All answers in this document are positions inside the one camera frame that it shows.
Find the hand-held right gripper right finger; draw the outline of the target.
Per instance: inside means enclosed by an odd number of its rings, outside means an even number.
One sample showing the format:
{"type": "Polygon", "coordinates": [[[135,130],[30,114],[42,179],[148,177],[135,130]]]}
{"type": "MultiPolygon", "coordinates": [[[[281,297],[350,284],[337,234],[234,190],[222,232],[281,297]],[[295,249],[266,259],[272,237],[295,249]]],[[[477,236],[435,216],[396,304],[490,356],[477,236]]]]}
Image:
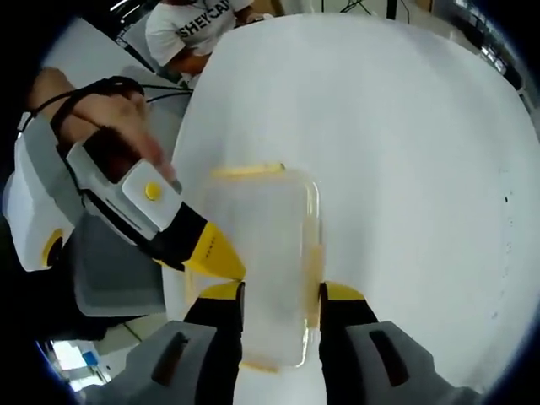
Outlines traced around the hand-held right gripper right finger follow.
{"type": "Polygon", "coordinates": [[[431,353],[366,298],[339,283],[320,284],[319,358],[329,404],[458,404],[461,388],[435,371],[431,353]]]}

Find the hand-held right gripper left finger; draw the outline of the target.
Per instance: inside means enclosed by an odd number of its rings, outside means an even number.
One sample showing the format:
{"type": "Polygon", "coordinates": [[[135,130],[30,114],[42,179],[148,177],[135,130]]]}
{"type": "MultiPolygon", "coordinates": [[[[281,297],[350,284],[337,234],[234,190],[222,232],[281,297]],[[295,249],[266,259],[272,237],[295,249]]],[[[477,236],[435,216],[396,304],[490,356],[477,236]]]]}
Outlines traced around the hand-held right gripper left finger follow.
{"type": "Polygon", "coordinates": [[[242,355],[242,282],[205,289],[183,321],[169,321],[84,391],[87,404],[231,404],[242,355]]]}

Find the person's left hand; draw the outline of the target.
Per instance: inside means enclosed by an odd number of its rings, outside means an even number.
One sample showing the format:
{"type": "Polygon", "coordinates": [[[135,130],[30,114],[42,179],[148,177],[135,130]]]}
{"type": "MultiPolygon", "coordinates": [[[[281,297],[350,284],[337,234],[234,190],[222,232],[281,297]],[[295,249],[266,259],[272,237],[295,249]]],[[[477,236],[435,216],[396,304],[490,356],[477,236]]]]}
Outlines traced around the person's left hand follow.
{"type": "Polygon", "coordinates": [[[81,99],[60,128],[60,143],[69,149],[89,138],[89,154],[105,177],[119,181],[140,159],[147,160],[168,182],[176,173],[149,131],[146,103],[140,94],[92,94],[81,99]]]}

